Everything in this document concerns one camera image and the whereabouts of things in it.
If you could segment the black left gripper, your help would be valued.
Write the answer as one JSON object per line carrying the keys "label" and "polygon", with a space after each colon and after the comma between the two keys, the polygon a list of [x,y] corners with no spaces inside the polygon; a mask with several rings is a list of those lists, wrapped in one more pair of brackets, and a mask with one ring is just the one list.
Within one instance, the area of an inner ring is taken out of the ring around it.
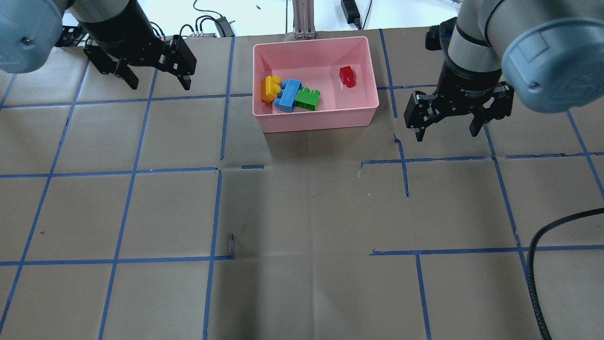
{"label": "black left gripper", "polygon": [[197,59],[181,36],[160,39],[143,14],[118,14],[83,27],[89,33],[84,52],[100,73],[114,74],[137,90],[139,79],[130,67],[153,67],[176,76],[190,90]]}

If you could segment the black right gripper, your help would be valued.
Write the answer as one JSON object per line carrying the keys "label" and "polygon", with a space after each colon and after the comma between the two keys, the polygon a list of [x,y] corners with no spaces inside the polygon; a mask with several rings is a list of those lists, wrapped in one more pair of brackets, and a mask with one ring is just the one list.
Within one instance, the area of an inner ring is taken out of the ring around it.
{"label": "black right gripper", "polygon": [[491,120],[511,115],[515,90],[500,80],[502,71],[486,56],[484,42],[457,24],[439,24],[426,33],[425,48],[442,50],[445,61],[434,93],[413,91],[406,106],[405,124],[415,130],[417,142],[423,142],[429,125],[448,117],[472,114],[470,135],[477,137]]}

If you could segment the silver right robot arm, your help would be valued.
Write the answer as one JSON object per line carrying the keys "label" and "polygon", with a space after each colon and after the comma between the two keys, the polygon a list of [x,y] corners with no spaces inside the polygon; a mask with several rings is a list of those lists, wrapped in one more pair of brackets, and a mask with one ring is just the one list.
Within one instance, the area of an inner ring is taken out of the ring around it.
{"label": "silver right robot arm", "polygon": [[601,0],[464,0],[457,17],[431,26],[429,51],[442,51],[432,94],[414,91],[406,127],[421,142],[426,129],[472,115],[470,134],[530,110],[559,113],[603,96],[604,4]]}

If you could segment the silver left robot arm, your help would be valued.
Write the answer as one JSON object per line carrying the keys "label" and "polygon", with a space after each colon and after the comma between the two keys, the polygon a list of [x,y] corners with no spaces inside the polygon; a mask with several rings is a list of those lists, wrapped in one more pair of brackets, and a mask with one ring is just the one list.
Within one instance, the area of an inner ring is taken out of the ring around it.
{"label": "silver left robot arm", "polygon": [[197,60],[184,39],[160,39],[136,0],[3,0],[0,4],[0,68],[11,74],[40,69],[63,32],[69,11],[88,34],[84,53],[104,75],[123,79],[132,90],[132,67],[174,75],[191,88]]}

